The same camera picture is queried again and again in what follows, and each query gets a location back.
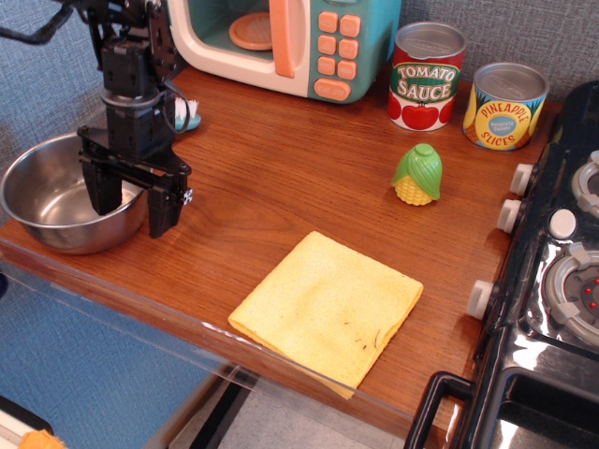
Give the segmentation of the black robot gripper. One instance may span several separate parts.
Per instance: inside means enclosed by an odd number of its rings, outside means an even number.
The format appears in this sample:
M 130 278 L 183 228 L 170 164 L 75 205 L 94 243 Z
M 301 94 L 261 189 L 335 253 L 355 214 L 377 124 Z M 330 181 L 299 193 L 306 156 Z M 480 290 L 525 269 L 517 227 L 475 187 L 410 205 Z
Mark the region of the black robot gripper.
M 148 192 L 149 233 L 163 236 L 179 222 L 183 205 L 191 202 L 191 167 L 173 150 L 175 98 L 173 91 L 153 91 L 137 98 L 109 91 L 104 127 L 82 126 L 80 162 L 95 212 L 104 216 L 122 204 L 122 183 Z

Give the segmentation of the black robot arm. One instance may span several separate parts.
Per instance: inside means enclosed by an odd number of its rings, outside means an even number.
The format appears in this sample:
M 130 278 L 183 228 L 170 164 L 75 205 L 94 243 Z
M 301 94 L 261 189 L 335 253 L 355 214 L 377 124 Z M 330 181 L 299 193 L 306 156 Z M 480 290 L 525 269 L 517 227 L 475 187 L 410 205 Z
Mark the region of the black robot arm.
M 99 71 L 106 128 L 82 126 L 80 163 L 93 209 L 100 215 L 121 203 L 124 181 L 148 194 L 150 235 L 157 239 L 179 222 L 192 199 L 192 168 L 172 149 L 180 129 L 172 81 L 178 51 L 163 1 L 64 1 L 32 34 L 2 28 L 4 38 L 48 43 L 78 13 L 90 30 Z

